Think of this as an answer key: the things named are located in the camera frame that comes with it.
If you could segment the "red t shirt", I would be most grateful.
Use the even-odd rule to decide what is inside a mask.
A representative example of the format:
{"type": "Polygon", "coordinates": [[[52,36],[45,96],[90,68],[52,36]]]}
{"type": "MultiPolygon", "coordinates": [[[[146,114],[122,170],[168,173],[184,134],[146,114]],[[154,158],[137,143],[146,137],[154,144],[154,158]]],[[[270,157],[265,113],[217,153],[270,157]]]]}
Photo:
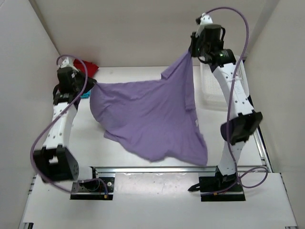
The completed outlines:
{"type": "MultiPolygon", "coordinates": [[[[95,73],[98,71],[99,67],[96,64],[92,63],[92,62],[87,62],[87,61],[83,60],[83,63],[85,64],[85,66],[87,68],[88,76],[89,77],[93,77],[95,75],[95,73]]],[[[73,61],[73,65],[77,69],[79,69],[83,73],[85,73],[85,68],[84,68],[83,64],[79,60],[75,59],[73,61]]]]}

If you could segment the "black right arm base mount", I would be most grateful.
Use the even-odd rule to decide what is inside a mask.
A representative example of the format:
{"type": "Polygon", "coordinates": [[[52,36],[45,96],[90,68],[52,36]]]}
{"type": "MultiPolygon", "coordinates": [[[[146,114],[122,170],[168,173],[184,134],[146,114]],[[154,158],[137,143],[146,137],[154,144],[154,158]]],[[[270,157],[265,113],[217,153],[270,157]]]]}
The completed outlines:
{"type": "Polygon", "coordinates": [[[188,188],[200,192],[202,202],[246,201],[243,187],[235,181],[221,183],[216,177],[199,177],[199,182],[188,188]]]}

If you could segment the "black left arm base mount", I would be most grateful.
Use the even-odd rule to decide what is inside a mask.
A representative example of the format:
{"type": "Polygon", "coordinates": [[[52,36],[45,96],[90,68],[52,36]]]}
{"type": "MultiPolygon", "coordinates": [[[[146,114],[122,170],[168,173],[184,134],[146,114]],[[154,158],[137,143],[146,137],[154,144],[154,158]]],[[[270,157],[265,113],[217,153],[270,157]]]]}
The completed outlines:
{"type": "Polygon", "coordinates": [[[107,194],[105,194],[105,187],[101,181],[92,181],[83,184],[74,182],[72,184],[71,200],[113,200],[115,175],[110,174],[105,177],[99,177],[103,180],[107,187],[107,194]]]}

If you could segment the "teal polo shirt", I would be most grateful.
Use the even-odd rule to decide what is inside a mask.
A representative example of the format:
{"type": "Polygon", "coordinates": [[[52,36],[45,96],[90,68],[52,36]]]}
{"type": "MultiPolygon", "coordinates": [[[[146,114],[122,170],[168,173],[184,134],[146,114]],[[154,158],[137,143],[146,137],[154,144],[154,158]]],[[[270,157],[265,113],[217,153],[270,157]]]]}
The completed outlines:
{"type": "Polygon", "coordinates": [[[81,99],[87,99],[90,97],[90,95],[91,95],[91,91],[88,91],[88,92],[84,93],[83,95],[81,95],[81,99]]]}

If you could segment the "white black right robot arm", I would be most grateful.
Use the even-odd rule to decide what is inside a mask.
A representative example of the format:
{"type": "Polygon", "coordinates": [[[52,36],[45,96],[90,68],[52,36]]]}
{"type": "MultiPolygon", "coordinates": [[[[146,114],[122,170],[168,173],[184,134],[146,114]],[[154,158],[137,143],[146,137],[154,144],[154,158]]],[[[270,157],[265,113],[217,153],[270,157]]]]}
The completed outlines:
{"type": "Polygon", "coordinates": [[[241,83],[238,68],[243,60],[236,59],[232,50],[224,49],[224,36],[225,28],[219,24],[201,25],[192,33],[190,46],[191,56],[209,66],[227,103],[227,120],[221,125],[224,149],[214,178],[214,186],[221,191],[237,178],[242,148],[263,119],[249,102],[241,83]]]}

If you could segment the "lilac garment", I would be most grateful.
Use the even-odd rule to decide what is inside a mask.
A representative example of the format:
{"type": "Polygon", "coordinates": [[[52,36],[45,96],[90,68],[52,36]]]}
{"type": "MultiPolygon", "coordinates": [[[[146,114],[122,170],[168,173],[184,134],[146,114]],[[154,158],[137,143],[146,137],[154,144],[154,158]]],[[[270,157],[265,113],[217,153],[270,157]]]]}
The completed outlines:
{"type": "Polygon", "coordinates": [[[208,150],[196,113],[193,61],[185,52],[158,80],[96,83],[90,110],[104,137],[151,162],[173,157],[205,166],[208,150]]]}

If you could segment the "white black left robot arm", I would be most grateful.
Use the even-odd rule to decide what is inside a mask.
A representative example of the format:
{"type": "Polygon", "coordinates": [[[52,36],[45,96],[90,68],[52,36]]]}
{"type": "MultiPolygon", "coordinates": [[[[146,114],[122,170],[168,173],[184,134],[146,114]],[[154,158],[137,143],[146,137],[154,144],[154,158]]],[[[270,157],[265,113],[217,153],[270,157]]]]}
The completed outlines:
{"type": "Polygon", "coordinates": [[[33,152],[34,165],[43,182],[73,181],[78,178],[79,164],[69,150],[73,120],[78,112],[80,96],[90,91],[96,80],[88,71],[72,66],[59,67],[59,83],[53,90],[53,122],[41,149],[33,152]]]}

